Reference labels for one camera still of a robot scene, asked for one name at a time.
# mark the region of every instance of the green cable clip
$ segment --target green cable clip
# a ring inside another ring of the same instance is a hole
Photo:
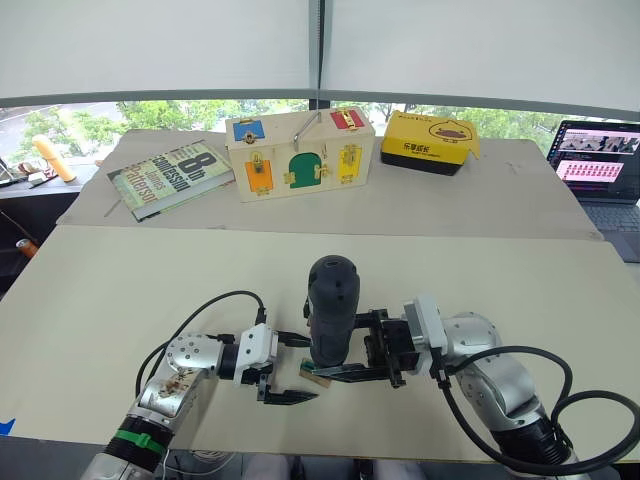
[[[120,438],[122,440],[127,440],[135,444],[137,447],[146,448],[147,450],[151,450],[152,452],[157,453],[158,455],[164,455],[165,448],[153,440],[151,435],[148,433],[133,433],[128,432],[126,430],[118,430],[114,435],[115,438]]]

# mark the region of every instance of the yellow packaging box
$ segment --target yellow packaging box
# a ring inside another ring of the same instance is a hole
[[[382,161],[425,172],[453,175],[469,152],[480,157],[471,122],[395,111],[382,140]]]

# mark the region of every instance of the table surface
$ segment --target table surface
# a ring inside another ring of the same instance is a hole
[[[254,290],[273,327],[306,333],[308,269],[328,253],[358,266],[360,311],[388,307],[397,315],[404,301],[430,292],[444,316],[479,312],[505,344],[561,355],[574,369],[575,391],[610,389],[640,401],[634,381],[640,295],[606,242],[62,225],[0,302],[0,421],[15,417],[16,436],[105,443],[133,401],[142,359],[207,299]],[[203,312],[192,328],[237,334],[254,315],[251,301],[230,299]],[[350,360],[362,357],[361,338],[354,335]],[[219,382],[210,404],[198,405],[208,406],[199,428],[192,415],[193,430],[185,429],[178,446],[486,460],[430,379],[409,377],[399,390],[387,382],[323,389],[297,375],[302,349],[282,352],[276,387],[318,392],[318,398],[266,406],[256,403],[255,387]],[[543,360],[523,362],[550,410],[559,371]],[[617,406],[584,403],[562,417],[581,458],[615,443],[629,421]],[[640,459],[640,450],[627,459]]]
[[[220,133],[128,132],[58,223],[602,239],[536,144],[529,140],[481,139],[481,158],[471,156],[453,177],[385,165],[376,146],[368,184],[362,187],[241,203],[232,184],[137,224],[107,173],[199,139],[226,155],[225,135]]]

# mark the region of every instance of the green door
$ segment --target green door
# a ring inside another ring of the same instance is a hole
[[[289,162],[289,172],[295,174],[295,181],[290,183],[289,187],[302,188],[320,185],[321,175],[316,171],[319,171],[321,166],[322,161],[315,153],[299,153]]]

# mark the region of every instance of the blue tape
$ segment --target blue tape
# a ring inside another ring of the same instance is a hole
[[[0,435],[9,435],[14,423],[16,423],[15,418],[9,423],[0,423]]]
[[[253,133],[256,138],[264,138],[264,130],[262,129],[262,122],[260,120],[233,124],[233,138],[235,138],[236,142],[244,139],[247,132]]]

